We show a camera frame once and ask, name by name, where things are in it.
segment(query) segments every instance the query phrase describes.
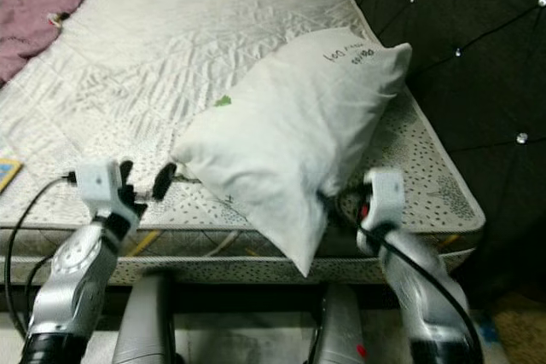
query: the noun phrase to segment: white pillow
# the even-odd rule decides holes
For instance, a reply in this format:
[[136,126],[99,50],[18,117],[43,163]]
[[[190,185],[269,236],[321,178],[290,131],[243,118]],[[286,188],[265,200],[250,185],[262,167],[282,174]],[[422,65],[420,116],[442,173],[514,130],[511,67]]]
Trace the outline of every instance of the white pillow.
[[317,194],[344,186],[410,57],[348,27],[295,38],[196,115],[172,157],[307,275],[326,226]]

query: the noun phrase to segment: quilted mattress surface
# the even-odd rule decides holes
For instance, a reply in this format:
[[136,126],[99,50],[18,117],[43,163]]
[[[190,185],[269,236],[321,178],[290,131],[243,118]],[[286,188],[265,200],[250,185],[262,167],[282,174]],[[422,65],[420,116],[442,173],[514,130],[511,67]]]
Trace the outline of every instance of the quilted mattress surface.
[[[24,163],[0,194],[1,243],[34,194],[86,157],[133,160],[131,182],[149,189],[177,133],[256,61],[298,35],[339,26],[376,41],[353,0],[85,0],[51,47],[0,90],[0,158]],[[485,219],[409,92],[387,108],[351,183],[377,165],[404,170],[404,226],[434,244],[453,242],[443,249],[450,266],[463,260]],[[74,188],[52,188],[18,234],[14,279],[88,221]],[[181,280],[303,280],[199,183],[173,183],[124,252],[154,229],[139,257],[120,259],[113,283],[157,266],[180,268]],[[231,246],[203,257],[232,230],[241,233]],[[308,280],[381,280],[376,263],[358,256],[354,233],[340,239],[341,230],[332,222]]]

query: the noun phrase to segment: black wire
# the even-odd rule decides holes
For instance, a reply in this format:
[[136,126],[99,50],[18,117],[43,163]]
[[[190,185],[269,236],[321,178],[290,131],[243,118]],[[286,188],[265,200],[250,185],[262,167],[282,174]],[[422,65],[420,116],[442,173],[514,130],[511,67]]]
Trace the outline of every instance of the black wire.
[[60,181],[64,181],[67,179],[65,176],[62,176],[60,178],[55,179],[54,181],[49,182],[47,185],[45,185],[34,197],[34,199],[31,201],[31,203],[28,205],[28,207],[25,209],[21,217],[19,218],[19,221],[15,225],[14,229],[11,231],[11,235],[9,236],[8,241],[8,250],[6,251],[6,257],[5,262],[3,265],[3,277],[4,277],[4,291],[6,293],[6,304],[8,306],[8,312],[9,312],[9,318],[14,323],[15,330],[20,334],[20,336],[25,339],[26,336],[26,323],[21,322],[20,317],[17,315],[17,312],[15,311],[14,307],[14,299],[11,292],[11,256],[14,250],[14,242],[15,242],[15,236],[17,235],[17,232],[19,231],[20,227],[22,226],[23,222],[25,221],[26,216],[31,211],[33,206],[38,202],[38,199],[52,186],[54,186],[56,183]]
[[24,318],[25,323],[28,326],[30,326],[31,322],[31,288],[32,288],[32,281],[34,280],[34,276],[36,273],[44,266],[51,258],[53,257],[53,254],[43,257],[38,263],[34,265],[31,272],[28,274],[28,277],[26,278],[26,284],[25,284],[25,311],[24,311]]
[[335,201],[335,209],[338,216],[346,221],[346,223],[350,225],[356,225],[357,229],[361,232],[363,232],[367,237],[370,239],[381,243],[381,246],[385,247],[388,251],[391,253],[394,253],[398,257],[400,257],[402,260],[404,260],[411,268],[413,268],[416,272],[418,272],[421,276],[423,276],[431,285],[433,285],[438,292],[445,297],[445,299],[451,304],[453,309],[461,316],[462,321],[464,322],[465,327],[468,330],[468,334],[470,335],[470,349],[473,355],[473,359],[470,361],[472,364],[483,364],[484,363],[484,353],[481,349],[481,344],[479,342],[479,336],[476,332],[476,329],[474,327],[474,324],[472,323],[472,320],[468,316],[467,311],[459,304],[459,302],[451,295],[451,293],[445,288],[442,283],[440,283],[432,274],[430,274],[426,269],[424,269],[419,263],[415,262],[411,257],[406,255],[403,251],[398,249],[396,246],[390,244],[386,241],[386,239],[382,236],[376,235],[368,230],[361,229],[360,224],[356,223],[355,221],[352,221],[341,209],[340,206],[340,198],[346,195],[346,193],[355,193],[358,190],[358,188],[349,188],[345,193],[341,193],[337,200]]

